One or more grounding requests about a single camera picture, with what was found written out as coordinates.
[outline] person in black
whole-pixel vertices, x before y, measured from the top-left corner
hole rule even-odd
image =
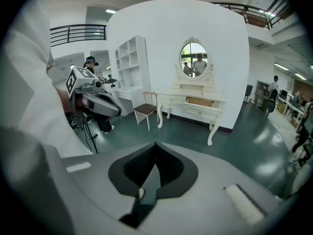
[[[84,63],[84,68],[88,69],[94,74],[94,67],[99,65],[93,56],[87,57]],[[110,124],[111,117],[95,114],[93,117],[96,120],[101,132],[109,133],[114,129],[114,125]]]

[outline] chair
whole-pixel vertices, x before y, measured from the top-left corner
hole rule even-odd
[[[247,85],[246,86],[246,94],[245,94],[245,96],[246,96],[246,103],[248,101],[249,96],[251,95],[252,87],[253,87],[253,85]]]
[[[135,116],[136,116],[136,120],[137,120],[138,124],[141,121],[143,121],[144,118],[147,119],[148,131],[150,131],[149,116],[154,111],[157,110],[157,94],[154,93],[154,92],[143,92],[143,94],[144,94],[144,98],[145,98],[145,103],[140,105],[140,106],[137,106],[136,108],[134,108],[134,112],[135,112]],[[156,106],[152,105],[152,104],[147,104],[147,102],[146,102],[146,96],[147,95],[155,95],[156,96]]]

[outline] glossy floor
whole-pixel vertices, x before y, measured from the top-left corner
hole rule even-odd
[[[158,129],[157,116],[149,117],[151,130],[144,120],[137,124],[134,114],[111,120],[115,129],[101,133],[95,122],[90,127],[96,137],[98,152],[113,152],[122,148],[148,142],[166,142],[197,152],[219,157],[231,163],[247,176],[282,196],[288,179],[288,162],[292,156],[286,147],[280,131],[253,104],[243,104],[231,134],[218,131],[212,146],[207,146],[209,130],[206,127],[187,123],[174,118],[164,118],[163,127]],[[85,134],[75,130],[86,144]]]

